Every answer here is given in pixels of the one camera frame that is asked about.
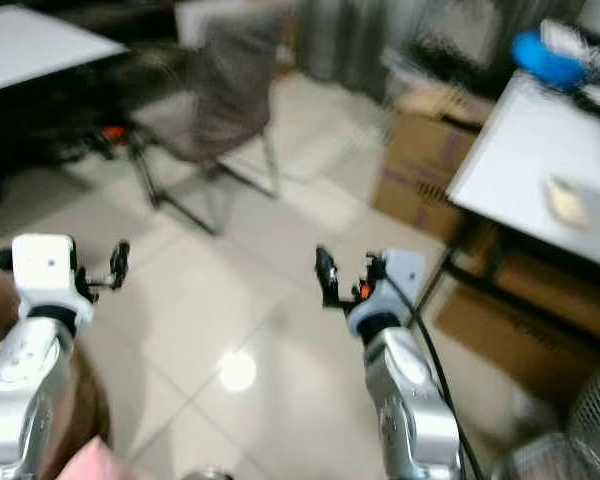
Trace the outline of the white table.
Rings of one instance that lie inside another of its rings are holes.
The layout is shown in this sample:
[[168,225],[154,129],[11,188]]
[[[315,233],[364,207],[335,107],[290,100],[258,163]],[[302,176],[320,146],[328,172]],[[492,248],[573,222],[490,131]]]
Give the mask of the white table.
[[[569,227],[551,214],[551,179],[579,191],[587,228]],[[447,196],[460,209],[600,265],[600,119],[516,74]]]
[[126,50],[66,20],[25,6],[0,6],[0,90]]

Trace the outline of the printed cardboard box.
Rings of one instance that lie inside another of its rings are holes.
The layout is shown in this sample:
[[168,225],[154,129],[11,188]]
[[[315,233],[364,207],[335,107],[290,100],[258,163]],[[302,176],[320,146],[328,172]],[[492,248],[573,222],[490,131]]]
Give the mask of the printed cardboard box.
[[495,105],[454,86],[416,87],[399,97],[374,210],[438,241],[450,241],[460,211],[447,189]]

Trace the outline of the plain cardboard box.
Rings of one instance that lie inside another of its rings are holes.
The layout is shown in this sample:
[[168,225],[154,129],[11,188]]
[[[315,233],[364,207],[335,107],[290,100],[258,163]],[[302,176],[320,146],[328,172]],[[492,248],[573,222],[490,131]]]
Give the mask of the plain cardboard box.
[[455,253],[438,328],[520,388],[568,407],[600,369],[600,268],[568,255],[515,252],[492,276],[484,253]]

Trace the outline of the grey curtain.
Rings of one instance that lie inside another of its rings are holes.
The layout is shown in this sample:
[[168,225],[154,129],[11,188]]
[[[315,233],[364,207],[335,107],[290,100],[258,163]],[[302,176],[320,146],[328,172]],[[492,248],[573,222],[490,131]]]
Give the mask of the grey curtain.
[[516,33],[536,26],[538,0],[300,0],[297,68],[382,104],[420,84],[479,96],[512,72]]

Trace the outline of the blue round object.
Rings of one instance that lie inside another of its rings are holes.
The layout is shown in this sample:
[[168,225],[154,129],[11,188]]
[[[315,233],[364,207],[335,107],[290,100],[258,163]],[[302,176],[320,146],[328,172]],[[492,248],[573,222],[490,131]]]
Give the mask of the blue round object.
[[538,33],[521,32],[512,37],[511,56],[519,69],[552,90],[573,92],[588,77],[587,65],[552,52]]

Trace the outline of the pink pillow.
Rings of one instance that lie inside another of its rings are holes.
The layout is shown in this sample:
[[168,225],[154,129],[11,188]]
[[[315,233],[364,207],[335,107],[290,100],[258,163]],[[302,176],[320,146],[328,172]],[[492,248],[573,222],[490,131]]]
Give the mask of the pink pillow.
[[95,436],[73,454],[54,480],[139,480],[139,475]]

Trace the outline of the grey mesh chair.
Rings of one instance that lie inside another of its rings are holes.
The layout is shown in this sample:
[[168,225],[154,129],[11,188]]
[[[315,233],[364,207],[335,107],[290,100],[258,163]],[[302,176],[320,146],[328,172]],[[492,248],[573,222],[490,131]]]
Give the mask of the grey mesh chair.
[[[204,12],[199,17],[199,45],[182,47],[186,67],[173,70],[180,81],[177,90],[128,114],[127,160],[154,209],[171,206],[213,236],[223,227],[223,221],[200,218],[167,188],[158,186],[146,160],[146,150],[152,146],[198,166],[201,174],[213,177],[223,172],[264,196],[280,196],[280,163],[268,129],[277,50],[287,18],[286,6],[250,1],[231,10]],[[268,186],[224,164],[224,156],[254,140],[262,142]]]

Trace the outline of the pale yellow cloth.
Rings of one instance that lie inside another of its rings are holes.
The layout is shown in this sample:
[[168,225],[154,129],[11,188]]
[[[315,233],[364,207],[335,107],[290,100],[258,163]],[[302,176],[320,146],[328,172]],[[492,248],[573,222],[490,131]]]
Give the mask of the pale yellow cloth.
[[573,180],[551,175],[544,180],[548,209],[557,221],[570,228],[587,230],[591,228],[587,201],[576,188]]

